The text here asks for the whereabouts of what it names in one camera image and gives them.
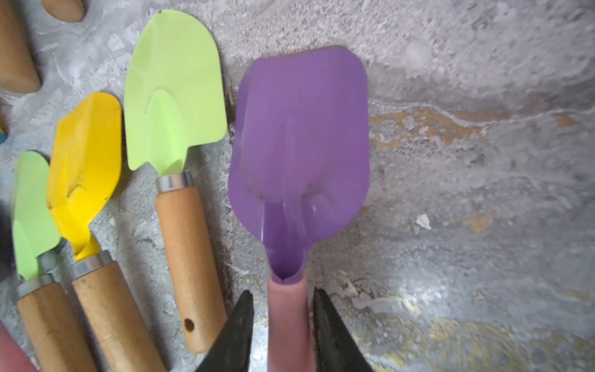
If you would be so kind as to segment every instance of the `concrete surface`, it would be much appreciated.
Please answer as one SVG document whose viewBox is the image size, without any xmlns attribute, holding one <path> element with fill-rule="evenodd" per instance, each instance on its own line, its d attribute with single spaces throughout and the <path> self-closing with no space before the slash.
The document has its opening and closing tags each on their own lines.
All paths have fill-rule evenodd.
<svg viewBox="0 0 595 372">
<path fill-rule="evenodd" d="M 88 93 L 122 98 L 134 44 L 164 8 L 197 16 L 220 47 L 230 134 L 191 149 L 187 166 L 228 308 L 243 289 L 255 296 L 252 371 L 267 359 L 268 267 L 226 194 L 234 96 L 255 58 L 334 44 L 368 71 L 371 187 L 358 218 L 312 248 L 306 271 L 375 370 L 595 370 L 592 1 L 89 0 L 81 23 L 64 24 L 22 0 L 43 87 L 0 92 L 3 210 L 21 151 L 49 155 L 56 122 Z M 124 166 L 92 230 L 120 262 L 167 365 L 192 371 L 202 357 L 179 332 L 154 178 L 148 165 Z M 72 261 L 68 245 L 42 257 L 77 307 Z M 0 285 L 0 317 L 35 360 L 16 284 L 12 275 Z"/>
</svg>

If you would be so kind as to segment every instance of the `wooden handle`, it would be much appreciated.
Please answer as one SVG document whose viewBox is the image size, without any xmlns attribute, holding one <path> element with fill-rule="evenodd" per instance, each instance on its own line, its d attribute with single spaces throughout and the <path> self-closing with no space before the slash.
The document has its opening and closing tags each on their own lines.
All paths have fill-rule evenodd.
<svg viewBox="0 0 595 372">
<path fill-rule="evenodd" d="M 84 313 L 114 372 L 165 372 L 116 261 L 73 282 Z"/>
<path fill-rule="evenodd" d="M 81 0 L 41 0 L 41 5 L 53 18 L 64 22 L 78 22 L 84 17 Z"/>
<path fill-rule="evenodd" d="M 36 289 L 18 300 L 17 305 L 44 372 L 97 371 L 59 283 Z"/>
<path fill-rule="evenodd" d="M 226 314 L 201 196 L 184 187 L 160 193 L 155 204 L 186 346 L 207 352 Z"/>
<path fill-rule="evenodd" d="M 15 93 L 41 87 L 27 42 L 9 0 L 0 0 L 0 86 Z"/>
</svg>

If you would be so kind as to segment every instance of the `handle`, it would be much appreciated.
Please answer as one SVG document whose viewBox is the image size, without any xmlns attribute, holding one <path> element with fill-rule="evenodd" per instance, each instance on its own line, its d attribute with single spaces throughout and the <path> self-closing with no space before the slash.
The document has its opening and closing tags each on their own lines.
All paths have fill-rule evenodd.
<svg viewBox="0 0 595 372">
<path fill-rule="evenodd" d="M 15 93 L 39 90 L 39 76 L 8 0 L 0 1 L 0 45 L 0 86 Z"/>
<path fill-rule="evenodd" d="M 117 262 L 79 277 L 73 286 L 114 372 L 166 372 Z"/>
<path fill-rule="evenodd" d="M 78 22 L 84 17 L 81 0 L 41 0 L 41 5 L 53 18 L 64 22 Z"/>
<path fill-rule="evenodd" d="M 268 372 L 314 372 L 308 317 L 308 280 L 268 278 Z"/>
<path fill-rule="evenodd" d="M 37 372 L 27 354 L 18 347 L 0 321 L 0 371 Z"/>
<path fill-rule="evenodd" d="M 160 193 L 155 205 L 186 346 L 201 354 L 227 318 L 201 196 L 197 188 L 183 187 Z"/>
<path fill-rule="evenodd" d="M 59 283 L 34 290 L 19 299 L 17 306 L 44 372 L 97 371 Z"/>
</svg>

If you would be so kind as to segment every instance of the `metal ferrule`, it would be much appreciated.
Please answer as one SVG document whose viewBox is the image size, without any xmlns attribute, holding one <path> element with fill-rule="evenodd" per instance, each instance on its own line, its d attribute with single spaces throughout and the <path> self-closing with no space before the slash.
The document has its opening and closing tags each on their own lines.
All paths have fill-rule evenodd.
<svg viewBox="0 0 595 372">
<path fill-rule="evenodd" d="M 17 296 L 19 299 L 25 297 L 26 295 L 34 292 L 37 289 L 40 289 L 43 286 L 48 284 L 55 283 L 54 276 L 52 274 L 44 274 L 38 276 L 37 278 L 30 279 L 23 284 L 17 287 Z"/>
<path fill-rule="evenodd" d="M 170 174 L 169 176 L 159 177 L 155 181 L 157 193 L 192 187 L 192 176 L 188 172 Z"/>
<path fill-rule="evenodd" d="M 81 276 L 89 274 L 93 270 L 97 270 L 110 262 L 112 262 L 109 251 L 101 251 L 96 255 L 85 258 L 83 261 L 77 262 L 74 265 L 74 278 L 78 279 Z"/>
</svg>

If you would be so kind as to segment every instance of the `yellow trowel blade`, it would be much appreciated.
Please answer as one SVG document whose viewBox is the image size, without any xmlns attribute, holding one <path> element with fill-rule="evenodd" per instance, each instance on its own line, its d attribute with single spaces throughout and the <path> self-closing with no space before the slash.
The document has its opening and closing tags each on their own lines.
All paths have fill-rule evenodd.
<svg viewBox="0 0 595 372">
<path fill-rule="evenodd" d="M 47 202 L 60 234 L 72 243 L 76 261 L 101 250 L 89 223 L 120 178 L 121 123 L 118 99 L 91 93 L 56 128 Z"/>
</svg>

